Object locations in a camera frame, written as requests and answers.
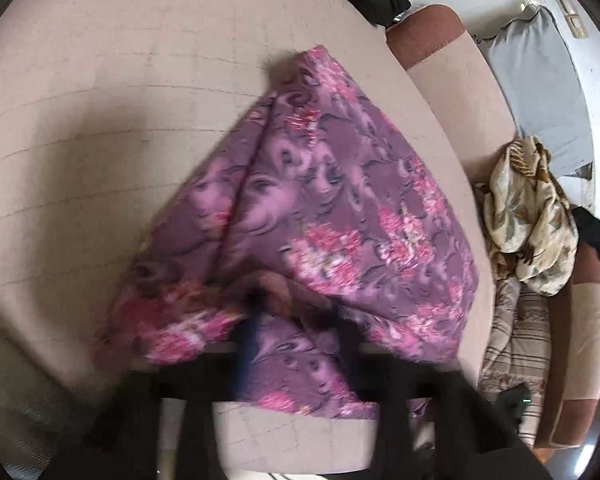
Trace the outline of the grey cushion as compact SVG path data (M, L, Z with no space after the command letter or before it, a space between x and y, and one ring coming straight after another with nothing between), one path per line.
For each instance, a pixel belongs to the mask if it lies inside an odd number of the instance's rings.
M527 6L477 46L494 73L518 136L535 136L550 152L556 177L592 164L588 107L576 68L553 14Z

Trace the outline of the beige patterned blanket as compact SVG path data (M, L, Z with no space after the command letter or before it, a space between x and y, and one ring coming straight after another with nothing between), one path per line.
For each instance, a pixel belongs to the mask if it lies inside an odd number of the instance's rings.
M538 433L551 354L547 298L513 276L499 280L478 390L494 402L510 389L527 388L520 399L517 429L528 446L534 445Z

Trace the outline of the cream floral crumpled cloth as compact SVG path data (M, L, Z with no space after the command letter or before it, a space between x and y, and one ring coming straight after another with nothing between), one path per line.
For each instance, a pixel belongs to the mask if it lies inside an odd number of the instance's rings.
M494 278L516 278L545 297L569 281L579 241L551 159L535 136L513 140L489 180L475 186Z

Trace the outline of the purple pink floral garment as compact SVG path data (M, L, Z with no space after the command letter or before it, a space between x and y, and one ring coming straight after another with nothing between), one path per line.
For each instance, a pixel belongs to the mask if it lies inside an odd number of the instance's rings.
M178 191L122 278L95 359L181 363L242 328L238 400L370 419L338 325L403 359L449 361L477 287L436 179L318 46Z

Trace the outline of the pink sofa backrest cushion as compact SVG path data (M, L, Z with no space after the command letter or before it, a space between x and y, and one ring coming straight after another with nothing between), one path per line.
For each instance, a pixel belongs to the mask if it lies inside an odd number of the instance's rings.
M456 12L430 4L386 32L387 44L448 137L468 180L486 183L516 127L504 94Z

